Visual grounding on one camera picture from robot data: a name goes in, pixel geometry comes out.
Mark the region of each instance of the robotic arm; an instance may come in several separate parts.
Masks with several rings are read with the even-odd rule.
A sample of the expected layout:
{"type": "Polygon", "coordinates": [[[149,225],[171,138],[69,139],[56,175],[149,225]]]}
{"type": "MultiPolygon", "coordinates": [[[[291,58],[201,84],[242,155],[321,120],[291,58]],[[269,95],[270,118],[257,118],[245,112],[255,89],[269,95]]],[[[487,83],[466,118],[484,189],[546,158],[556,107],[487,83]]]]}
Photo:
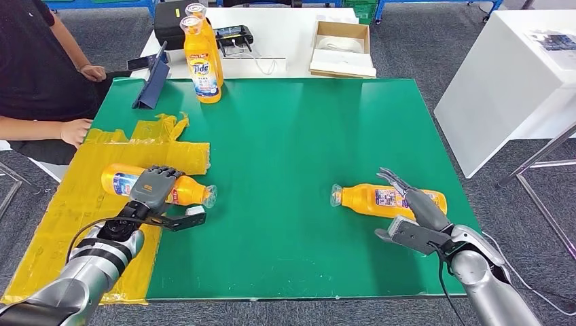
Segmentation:
{"type": "Polygon", "coordinates": [[[464,286],[483,325],[540,326],[512,287],[505,261],[490,243],[471,228],[450,223],[428,195],[389,169],[380,168],[376,175],[402,195],[416,218],[414,222],[398,216],[387,231],[375,231],[378,237],[425,255],[437,252],[441,259],[446,259],[451,274],[464,286]]]}
{"type": "Polygon", "coordinates": [[[0,326],[86,325],[104,293],[142,249],[142,223],[172,231],[204,223],[206,213],[201,206],[192,215],[162,216],[166,197],[181,175],[165,166],[148,168],[130,192],[130,202],[118,216],[93,223],[96,225],[88,235],[69,252],[66,266],[54,282],[0,310],[0,326]]]}

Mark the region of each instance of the black cable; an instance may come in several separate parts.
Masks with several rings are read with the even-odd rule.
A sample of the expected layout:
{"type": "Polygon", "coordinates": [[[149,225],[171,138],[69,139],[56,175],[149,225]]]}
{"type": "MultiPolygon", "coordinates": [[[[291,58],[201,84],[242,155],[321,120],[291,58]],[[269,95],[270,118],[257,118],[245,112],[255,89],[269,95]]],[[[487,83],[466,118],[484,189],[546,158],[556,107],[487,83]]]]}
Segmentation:
{"type": "Polygon", "coordinates": [[[462,325],[466,326],[466,323],[464,323],[464,320],[462,320],[462,316],[460,315],[460,313],[458,312],[458,310],[454,306],[454,303],[452,302],[452,299],[450,298],[448,291],[446,291],[446,285],[444,284],[444,277],[442,276],[442,272],[444,271],[444,263],[446,263],[448,269],[450,269],[450,264],[448,263],[448,260],[446,259],[446,255],[444,255],[442,253],[442,251],[440,251],[440,248],[435,243],[428,242],[428,244],[431,245],[432,247],[434,247],[434,250],[436,251],[436,254],[438,255],[438,262],[439,262],[438,279],[440,281],[440,286],[442,286],[442,291],[444,292],[446,299],[448,299],[448,303],[450,304],[450,307],[452,307],[452,309],[453,309],[454,313],[456,314],[456,316],[458,317],[458,320],[460,321],[460,323],[462,323],[462,325]]]}
{"type": "Polygon", "coordinates": [[[91,228],[92,226],[94,226],[98,223],[102,223],[102,222],[106,222],[106,221],[112,221],[112,220],[129,221],[129,222],[136,222],[136,223],[140,223],[140,224],[160,226],[159,224],[154,223],[154,222],[142,221],[141,219],[135,219],[132,217],[107,217],[105,219],[99,219],[98,221],[93,221],[92,223],[89,223],[89,224],[85,225],[84,227],[82,227],[80,229],[80,231],[78,231],[78,233],[76,233],[76,235],[74,235],[74,237],[72,237],[72,241],[70,242],[70,246],[68,246],[68,251],[66,252],[66,264],[70,260],[70,253],[72,252],[72,248],[74,247],[74,243],[76,242],[76,240],[78,239],[78,237],[80,236],[80,234],[82,232],[86,231],[86,229],[91,228]]]}

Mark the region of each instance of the yellow plastic bag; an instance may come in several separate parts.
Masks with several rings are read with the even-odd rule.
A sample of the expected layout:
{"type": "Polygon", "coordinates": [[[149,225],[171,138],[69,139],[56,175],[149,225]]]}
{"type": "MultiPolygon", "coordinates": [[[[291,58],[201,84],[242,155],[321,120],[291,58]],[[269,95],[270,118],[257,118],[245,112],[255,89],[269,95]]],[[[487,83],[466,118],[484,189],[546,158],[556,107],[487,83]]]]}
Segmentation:
{"type": "MultiPolygon", "coordinates": [[[[80,146],[16,273],[0,300],[11,304],[26,299],[52,282],[64,267],[74,234],[84,225],[114,217],[127,198],[107,194],[101,186],[104,168],[112,163],[148,167],[168,165],[188,175],[203,175],[209,167],[210,144],[178,142],[187,126],[185,117],[161,114],[158,121],[140,121],[128,140],[121,130],[92,129],[80,146]]],[[[104,294],[103,304],[145,304],[161,229],[142,225],[144,246],[114,288],[104,294]]]]}

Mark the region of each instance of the orange bottle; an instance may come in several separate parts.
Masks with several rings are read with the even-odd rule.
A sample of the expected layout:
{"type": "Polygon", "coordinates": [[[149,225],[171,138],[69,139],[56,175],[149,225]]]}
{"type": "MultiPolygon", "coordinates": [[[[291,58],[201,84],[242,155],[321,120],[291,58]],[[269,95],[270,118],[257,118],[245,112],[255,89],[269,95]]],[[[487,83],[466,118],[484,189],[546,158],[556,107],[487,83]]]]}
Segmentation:
{"type": "Polygon", "coordinates": [[[184,55],[190,75],[192,75],[196,97],[201,103],[206,104],[220,101],[222,89],[218,86],[216,56],[214,55],[217,50],[202,33],[202,20],[188,16],[182,19],[180,27],[186,35],[184,55]]]}
{"type": "MultiPolygon", "coordinates": [[[[422,190],[428,195],[444,214],[448,211],[446,197],[441,192],[422,190]]],[[[414,213],[408,208],[406,201],[394,187],[386,185],[369,185],[361,183],[354,187],[345,188],[339,185],[332,186],[330,204],[350,207],[357,213],[388,217],[393,219],[402,215],[414,219],[414,213]]]]}
{"type": "MultiPolygon", "coordinates": [[[[102,172],[102,187],[109,194],[129,196],[142,172],[144,172],[144,168],[138,166],[112,164],[102,172]]],[[[217,188],[215,185],[205,187],[191,177],[182,176],[176,180],[166,202],[182,206],[203,204],[205,207],[211,208],[216,202],[216,195],[217,188]]]]}
{"type": "Polygon", "coordinates": [[[216,62],[216,73],[218,74],[218,86],[221,88],[224,85],[224,74],[222,72],[222,62],[220,61],[220,54],[218,53],[218,45],[216,44],[216,34],[212,26],[206,20],[206,7],[201,3],[191,3],[186,6],[186,16],[194,16],[202,21],[202,34],[212,43],[215,51],[213,53],[216,62]]]}

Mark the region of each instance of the green tabletop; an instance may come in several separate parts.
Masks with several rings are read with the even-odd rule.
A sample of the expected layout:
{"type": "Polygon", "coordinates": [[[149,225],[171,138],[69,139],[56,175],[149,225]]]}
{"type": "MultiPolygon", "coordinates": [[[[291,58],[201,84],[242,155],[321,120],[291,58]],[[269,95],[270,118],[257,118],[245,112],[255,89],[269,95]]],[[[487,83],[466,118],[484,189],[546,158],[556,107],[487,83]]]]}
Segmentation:
{"type": "Polygon", "coordinates": [[[195,179],[219,190],[204,225],[163,232],[149,300],[442,294],[435,255],[374,235],[390,219],[330,206],[332,184],[381,183],[380,166],[444,193],[448,217],[479,229],[414,80],[232,79],[201,105],[173,79],[155,110],[131,109],[142,85],[115,81],[93,126],[129,136],[137,120],[187,113],[179,140],[211,143],[195,179]]]}

